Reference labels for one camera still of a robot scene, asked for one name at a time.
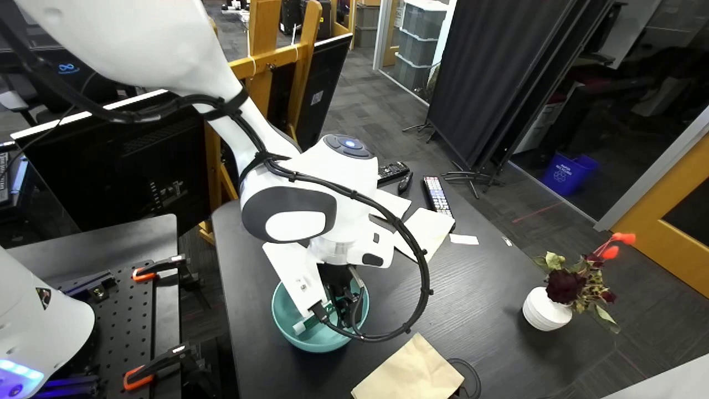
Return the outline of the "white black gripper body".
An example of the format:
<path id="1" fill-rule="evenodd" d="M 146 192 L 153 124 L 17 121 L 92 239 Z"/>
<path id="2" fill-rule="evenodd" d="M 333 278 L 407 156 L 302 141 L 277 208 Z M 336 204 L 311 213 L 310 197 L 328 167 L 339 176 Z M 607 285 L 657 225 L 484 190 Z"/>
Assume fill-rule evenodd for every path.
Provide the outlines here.
<path id="1" fill-rule="evenodd" d="M 266 259 L 278 276 L 271 315 L 287 331 L 324 325 L 355 331 L 366 321 L 368 288 L 347 265 L 330 265 L 301 244 L 264 244 Z"/>

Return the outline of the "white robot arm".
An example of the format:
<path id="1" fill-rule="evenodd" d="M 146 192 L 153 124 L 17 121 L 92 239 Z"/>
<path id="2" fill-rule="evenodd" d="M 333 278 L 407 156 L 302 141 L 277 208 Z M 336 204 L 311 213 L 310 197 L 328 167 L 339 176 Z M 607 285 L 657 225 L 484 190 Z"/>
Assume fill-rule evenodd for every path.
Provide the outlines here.
<path id="1" fill-rule="evenodd" d="M 94 72 L 139 88 L 166 88 L 156 110 L 107 110 L 60 80 L 32 53 L 22 63 L 66 102 L 112 124 L 156 121 L 194 108 L 229 149 L 238 170 L 240 225 L 264 242 L 281 284 L 306 318 L 362 341 L 357 315 L 332 316 L 321 270 L 384 268 L 404 242 L 427 278 L 427 251 L 376 197 L 378 159 L 359 139 L 328 132 L 299 149 L 274 129 L 236 80 L 202 0 L 12 0 L 60 45 Z"/>

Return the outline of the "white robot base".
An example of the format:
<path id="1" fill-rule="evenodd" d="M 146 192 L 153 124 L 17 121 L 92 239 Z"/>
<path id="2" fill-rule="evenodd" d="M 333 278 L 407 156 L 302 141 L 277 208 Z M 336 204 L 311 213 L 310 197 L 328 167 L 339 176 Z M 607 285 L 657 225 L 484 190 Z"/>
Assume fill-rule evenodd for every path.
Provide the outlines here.
<path id="1" fill-rule="evenodd" d="M 30 399 L 82 349 L 92 327 L 88 304 L 0 247 L 0 399 Z"/>

